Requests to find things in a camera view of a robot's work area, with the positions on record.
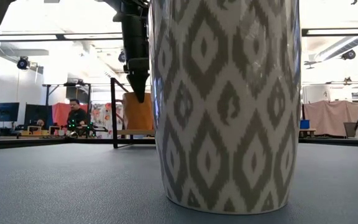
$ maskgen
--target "man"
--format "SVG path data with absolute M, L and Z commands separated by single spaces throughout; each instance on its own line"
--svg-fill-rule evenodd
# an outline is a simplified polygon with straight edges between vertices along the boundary
M 70 108 L 71 108 L 71 111 L 68 114 L 67 123 L 69 123 L 69 121 L 74 121 L 74 122 L 70 122 L 70 123 L 75 123 L 76 125 L 86 124 L 86 111 L 81 109 L 80 101 L 78 101 L 77 99 L 71 99 L 70 100 Z M 44 121 L 40 119 L 37 121 L 37 124 L 39 126 L 43 126 Z

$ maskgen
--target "vase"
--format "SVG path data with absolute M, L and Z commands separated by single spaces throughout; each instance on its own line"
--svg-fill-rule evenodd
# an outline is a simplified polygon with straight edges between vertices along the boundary
M 151 4 L 152 107 L 167 197 L 211 213 L 282 208 L 298 144 L 298 0 Z

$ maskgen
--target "spotlight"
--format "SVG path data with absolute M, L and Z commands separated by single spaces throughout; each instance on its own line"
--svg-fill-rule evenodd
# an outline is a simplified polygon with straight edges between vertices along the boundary
M 27 70 L 30 68 L 29 58 L 27 56 L 21 56 L 17 62 L 17 68 L 20 70 Z
M 125 52 L 122 50 L 121 53 L 118 56 L 118 61 L 120 61 L 121 63 L 125 63 L 126 58 L 125 58 Z
M 347 59 L 352 60 L 355 57 L 356 57 L 356 53 L 354 52 L 354 50 L 350 50 L 350 51 L 342 54 L 341 59 L 343 59 L 343 60 L 347 60 Z

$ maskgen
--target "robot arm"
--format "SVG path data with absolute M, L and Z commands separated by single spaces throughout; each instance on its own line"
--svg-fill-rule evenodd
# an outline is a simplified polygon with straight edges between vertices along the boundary
M 10 3 L 0 0 L 0 25 Z M 144 102 L 146 80 L 149 77 L 149 40 L 147 36 L 148 0 L 104 0 L 117 11 L 114 22 L 122 24 L 126 64 L 124 71 L 139 102 Z
M 120 8 L 116 11 L 113 21 L 121 22 L 126 57 L 124 71 L 138 101 L 143 103 L 150 69 L 147 34 L 149 1 L 121 0 Z

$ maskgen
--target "black shirt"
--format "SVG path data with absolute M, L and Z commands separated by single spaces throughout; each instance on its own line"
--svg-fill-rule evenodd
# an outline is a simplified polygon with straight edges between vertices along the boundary
M 75 124 L 79 124 L 81 121 L 86 121 L 86 112 L 83 109 L 78 109 L 75 111 L 70 111 L 67 118 L 67 123 L 74 120 Z

